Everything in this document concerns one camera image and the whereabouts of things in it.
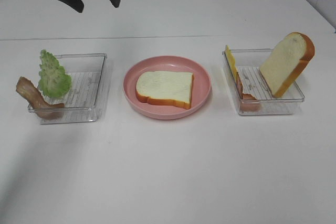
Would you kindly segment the pink round plate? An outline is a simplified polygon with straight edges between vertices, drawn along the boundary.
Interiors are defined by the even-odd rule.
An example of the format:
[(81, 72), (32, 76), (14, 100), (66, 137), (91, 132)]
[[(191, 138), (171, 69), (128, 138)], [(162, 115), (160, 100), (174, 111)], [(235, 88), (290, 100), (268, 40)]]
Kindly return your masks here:
[[(194, 74), (191, 108), (186, 110), (169, 105), (151, 105), (140, 102), (136, 97), (138, 77), (147, 71), (184, 71)], [(200, 109), (211, 93), (211, 79), (207, 71), (197, 62), (178, 56), (157, 56), (144, 59), (129, 69), (123, 81), (124, 95), (137, 112), (159, 120), (173, 120), (188, 116)]]

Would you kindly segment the green lettuce leaf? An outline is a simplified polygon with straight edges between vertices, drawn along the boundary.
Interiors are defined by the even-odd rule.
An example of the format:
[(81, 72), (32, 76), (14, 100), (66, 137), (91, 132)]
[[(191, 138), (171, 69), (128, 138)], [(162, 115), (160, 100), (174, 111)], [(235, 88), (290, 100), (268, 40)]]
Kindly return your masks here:
[(45, 49), (40, 52), (40, 60), (39, 90), (44, 96), (62, 98), (71, 88), (71, 76), (66, 74), (58, 59)]

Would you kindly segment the right clear plastic tray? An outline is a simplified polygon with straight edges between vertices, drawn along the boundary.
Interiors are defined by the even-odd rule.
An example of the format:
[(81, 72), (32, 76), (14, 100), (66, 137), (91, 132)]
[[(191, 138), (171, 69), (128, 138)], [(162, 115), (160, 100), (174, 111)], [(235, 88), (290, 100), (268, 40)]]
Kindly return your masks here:
[(224, 73), (229, 90), (240, 115), (287, 115), (294, 114), (305, 96), (294, 82), (280, 98), (274, 98), (263, 76), (260, 65), (268, 58), (271, 49), (231, 49), (235, 65), (243, 84), (243, 93), (253, 95), (260, 102), (260, 110), (243, 112), (240, 110), (240, 97), (224, 51)]

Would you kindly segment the left clear plastic tray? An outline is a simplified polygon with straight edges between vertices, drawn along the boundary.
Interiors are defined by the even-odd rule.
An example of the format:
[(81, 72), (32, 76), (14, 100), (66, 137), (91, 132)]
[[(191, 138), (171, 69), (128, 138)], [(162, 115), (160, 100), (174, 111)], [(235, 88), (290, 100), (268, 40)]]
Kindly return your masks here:
[(63, 124), (94, 122), (106, 111), (110, 88), (112, 65), (106, 54), (55, 55), (66, 74), (71, 76), (71, 88), (60, 99), (44, 96), (49, 104), (63, 103), (64, 108), (35, 110), (31, 105), (28, 112), (38, 115), (55, 115), (55, 119), (42, 119), (40, 124)]

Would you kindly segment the yellow cheese slice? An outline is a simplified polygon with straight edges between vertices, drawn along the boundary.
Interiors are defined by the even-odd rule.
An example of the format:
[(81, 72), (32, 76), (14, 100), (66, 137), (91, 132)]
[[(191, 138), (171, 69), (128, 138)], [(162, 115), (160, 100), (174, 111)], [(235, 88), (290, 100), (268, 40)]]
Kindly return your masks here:
[(232, 73), (233, 78), (234, 78), (234, 81), (237, 82), (238, 70), (237, 70), (236, 65), (235, 65), (235, 58), (234, 58), (231, 50), (229, 49), (228, 45), (225, 46), (224, 53), (226, 55), (231, 73)]

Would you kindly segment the clear plastic tray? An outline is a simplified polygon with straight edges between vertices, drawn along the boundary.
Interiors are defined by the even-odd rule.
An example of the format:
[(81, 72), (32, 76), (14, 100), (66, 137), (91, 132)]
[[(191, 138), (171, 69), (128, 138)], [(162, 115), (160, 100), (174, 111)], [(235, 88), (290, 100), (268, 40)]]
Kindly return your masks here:
[(110, 88), (112, 65), (106, 54), (55, 55), (66, 74), (71, 76), (71, 88), (60, 99), (44, 96), (49, 104), (63, 103), (64, 108), (35, 110), (31, 105), (28, 112), (38, 115), (55, 115), (55, 119), (42, 119), (40, 124), (63, 124), (94, 122), (106, 111)]
[(224, 51), (224, 73), (229, 90), (240, 115), (287, 115), (294, 114), (305, 96), (294, 82), (280, 98), (274, 98), (263, 76), (260, 65), (268, 58), (271, 49), (231, 49), (235, 65), (243, 84), (243, 93), (253, 95), (260, 102), (260, 110), (243, 112), (240, 110), (240, 97)]

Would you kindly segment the bread slice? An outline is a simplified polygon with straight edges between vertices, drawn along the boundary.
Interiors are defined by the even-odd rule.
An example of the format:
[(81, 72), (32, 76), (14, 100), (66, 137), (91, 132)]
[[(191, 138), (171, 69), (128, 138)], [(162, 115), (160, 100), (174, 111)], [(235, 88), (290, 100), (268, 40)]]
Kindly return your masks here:
[(299, 32), (288, 34), (276, 44), (270, 56), (259, 67), (274, 98), (282, 97), (314, 54), (312, 40)]
[(143, 103), (190, 109), (193, 80), (191, 72), (147, 71), (136, 82), (136, 97)]

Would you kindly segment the bacon strip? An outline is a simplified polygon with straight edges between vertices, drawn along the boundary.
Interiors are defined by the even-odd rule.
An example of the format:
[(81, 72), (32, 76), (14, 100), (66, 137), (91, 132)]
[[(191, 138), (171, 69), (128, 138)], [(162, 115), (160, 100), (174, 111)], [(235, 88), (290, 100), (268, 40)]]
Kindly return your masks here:
[(253, 95), (243, 93), (243, 84), (239, 74), (237, 74), (236, 86), (240, 97), (240, 110), (243, 112), (256, 112), (260, 110), (260, 102)]
[(45, 120), (54, 120), (61, 118), (64, 114), (65, 105), (63, 103), (49, 104), (47, 103), (39, 90), (33, 83), (25, 77), (19, 77), (16, 84), (16, 92), (28, 101), (36, 114)]

